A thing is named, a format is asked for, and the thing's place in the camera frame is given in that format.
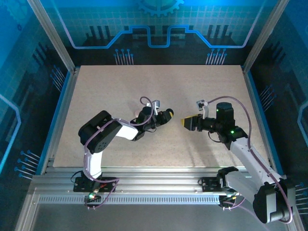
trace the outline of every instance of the gray metal floor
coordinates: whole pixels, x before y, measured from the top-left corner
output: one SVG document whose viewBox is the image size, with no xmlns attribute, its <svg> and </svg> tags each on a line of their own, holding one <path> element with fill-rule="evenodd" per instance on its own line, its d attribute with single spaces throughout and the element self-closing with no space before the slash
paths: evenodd
<svg viewBox="0 0 308 231">
<path fill-rule="evenodd" d="M 244 207 L 252 209 L 248 202 Z M 32 231 L 285 231 L 266 226 L 241 208 L 218 205 L 105 205 L 87 211 L 82 205 L 39 205 Z"/>
</svg>

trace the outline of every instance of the glass wall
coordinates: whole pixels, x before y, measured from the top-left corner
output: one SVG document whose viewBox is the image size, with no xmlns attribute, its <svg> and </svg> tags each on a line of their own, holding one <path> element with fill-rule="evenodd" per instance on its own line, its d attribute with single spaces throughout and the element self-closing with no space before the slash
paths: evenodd
<svg viewBox="0 0 308 231">
<path fill-rule="evenodd" d="M 276 0 L 43 0 L 76 65 L 243 64 Z"/>
<path fill-rule="evenodd" d="M 67 70 L 27 1 L 0 1 L 0 20 L 0 229 L 14 230 Z"/>
<path fill-rule="evenodd" d="M 290 0 L 251 69 L 282 168 L 297 184 L 304 182 L 305 187 L 308 185 L 307 12 L 306 0 Z M 307 212 L 303 208 L 308 200 L 299 202 L 300 213 Z M 307 225 L 307 215 L 302 217 Z"/>
</svg>

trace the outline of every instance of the enclosure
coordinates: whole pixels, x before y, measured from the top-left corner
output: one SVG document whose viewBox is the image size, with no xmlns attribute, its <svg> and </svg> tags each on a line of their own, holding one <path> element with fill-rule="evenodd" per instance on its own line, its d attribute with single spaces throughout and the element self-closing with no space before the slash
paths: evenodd
<svg viewBox="0 0 308 231">
<path fill-rule="evenodd" d="M 1 230 L 306 229 L 307 12 L 305 0 L 1 1 Z M 198 184 L 229 166 L 250 177 L 207 132 L 181 125 L 222 95 L 246 106 L 254 147 L 298 186 L 291 224 L 264 226 L 248 202 L 223 211 L 222 194 Z M 102 110 L 130 121 L 141 96 L 174 116 L 110 143 L 101 167 L 120 181 L 87 211 L 71 182 L 84 166 L 78 131 Z M 223 101 L 248 131 L 240 105 Z"/>
</svg>

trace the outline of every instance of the blue edge trim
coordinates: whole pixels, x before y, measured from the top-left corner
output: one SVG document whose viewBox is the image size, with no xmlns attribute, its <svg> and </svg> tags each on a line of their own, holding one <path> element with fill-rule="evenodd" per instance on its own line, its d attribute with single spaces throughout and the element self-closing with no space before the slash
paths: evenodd
<svg viewBox="0 0 308 231">
<path fill-rule="evenodd" d="M 277 150 L 276 150 L 276 147 L 274 145 L 274 141 L 273 141 L 273 138 L 272 138 L 271 133 L 270 133 L 269 125 L 266 121 L 266 117 L 265 117 L 265 114 L 264 114 L 264 111 L 263 111 L 263 108 L 262 108 L 262 104 L 261 104 L 260 98 L 258 96 L 257 88 L 256 88 L 255 82 L 252 78 L 250 71 L 248 72 L 248 77 L 249 77 L 249 81 L 251 83 L 252 91 L 255 95 L 258 110 L 261 114 L 262 123 L 264 125 L 265 133 L 266 133 L 266 136 L 267 136 L 268 141 L 269 141 L 269 147 L 271 149 L 271 152 L 272 152 L 272 155 L 273 155 L 273 158 L 274 158 L 274 162 L 275 162 L 275 166 L 277 168 L 277 172 L 278 172 L 278 174 L 283 175 L 284 173 L 283 173 L 282 166 L 281 166 L 278 154 L 277 154 Z"/>
<path fill-rule="evenodd" d="M 47 154 L 48 147 L 49 147 L 49 144 L 50 144 L 50 141 L 51 141 L 54 126 L 56 124 L 56 121 L 57 121 L 57 118 L 58 118 L 58 115 L 59 115 L 59 112 L 60 112 L 60 107 L 61 107 L 61 104 L 62 104 L 62 101 L 63 101 L 63 98 L 64 98 L 64 94 L 65 94 L 67 83 L 70 79 L 70 76 L 71 75 L 68 71 L 67 74 L 66 74 L 66 78 L 65 78 L 65 81 L 64 81 L 64 84 L 63 84 L 63 88 L 62 88 L 58 103 L 57 103 L 56 110 L 54 111 L 54 114 L 53 114 L 51 125 L 50 125 L 48 135 L 47 135 L 47 138 L 46 138 L 46 142 L 45 142 L 42 154 L 41 154 L 40 159 L 39 159 L 38 168 L 37 168 L 37 171 L 35 173 L 36 175 L 40 175 L 40 172 L 41 172 L 41 170 L 44 166 L 44 162 L 45 162 L 46 154 Z"/>
<path fill-rule="evenodd" d="M 282 166 L 281 166 L 278 154 L 277 154 L 277 150 L 275 148 L 274 141 L 273 141 L 273 138 L 271 136 L 270 129 L 269 129 L 268 123 L 266 121 L 264 111 L 262 109 L 261 101 L 260 101 L 260 99 L 258 97 L 258 93 L 257 93 L 257 89 L 256 89 L 256 86 L 255 86 L 255 82 L 254 82 L 254 80 L 252 78 L 252 75 L 251 75 L 250 71 L 248 72 L 248 77 L 249 77 L 249 81 L 250 81 L 251 86 L 252 86 L 253 94 L 255 95 L 255 99 L 256 99 L 256 102 L 257 102 L 258 110 L 259 110 L 259 112 L 261 114 L 261 119 L 262 119 L 262 123 L 263 123 L 264 128 L 265 128 L 265 133 L 266 133 L 266 136 L 267 136 L 268 141 L 270 143 L 269 146 L 270 146 L 270 149 L 271 149 L 274 161 L 275 161 L 277 172 L 280 175 L 283 175 L 283 170 L 282 170 Z M 67 72 L 67 75 L 66 75 L 66 78 L 65 78 L 65 82 L 64 82 L 64 85 L 63 85 L 63 90 L 62 90 L 62 92 L 60 94 L 59 101 L 58 101 L 56 110 L 54 112 L 53 118 L 52 118 L 51 126 L 49 128 L 47 139 L 46 139 L 43 151 L 42 151 L 42 155 L 41 155 L 39 163 L 38 163 L 38 168 L 37 168 L 37 171 L 36 171 L 36 175 L 39 175 L 41 170 L 42 170 L 42 168 L 43 168 L 44 161 L 45 161 L 46 154 L 47 154 L 47 150 L 48 150 L 48 147 L 49 147 L 49 144 L 50 144 L 50 141 L 51 141 L 51 136 L 52 136 L 52 133 L 53 133 L 53 130 L 54 130 L 54 126 L 55 126 L 56 120 L 57 120 L 58 115 L 59 115 L 60 107 L 61 107 L 61 104 L 62 104 L 62 101 L 63 101 L 63 98 L 64 98 L 64 93 L 66 91 L 66 87 L 67 87 L 67 83 L 69 81 L 69 78 L 70 78 L 70 73 Z"/>
</svg>

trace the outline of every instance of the beige work surface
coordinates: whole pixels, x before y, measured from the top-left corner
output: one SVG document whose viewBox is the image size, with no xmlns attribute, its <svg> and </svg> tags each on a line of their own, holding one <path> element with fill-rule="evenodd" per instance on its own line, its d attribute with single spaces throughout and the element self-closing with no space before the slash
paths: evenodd
<svg viewBox="0 0 308 231">
<path fill-rule="evenodd" d="M 139 141 L 115 137 L 103 153 L 107 167 L 225 167 L 242 166 L 239 159 L 207 132 L 188 131 L 180 119 L 199 113 L 196 101 L 222 95 L 244 103 L 252 120 L 252 144 L 267 159 L 248 90 L 239 65 L 132 65 L 82 66 L 69 106 L 54 167 L 83 166 L 78 131 L 102 110 L 115 118 L 132 120 L 141 110 L 141 96 L 160 100 L 160 110 L 171 108 L 174 117 Z M 248 133 L 244 110 L 236 102 L 236 124 Z M 215 117 L 216 103 L 210 104 Z"/>
</svg>

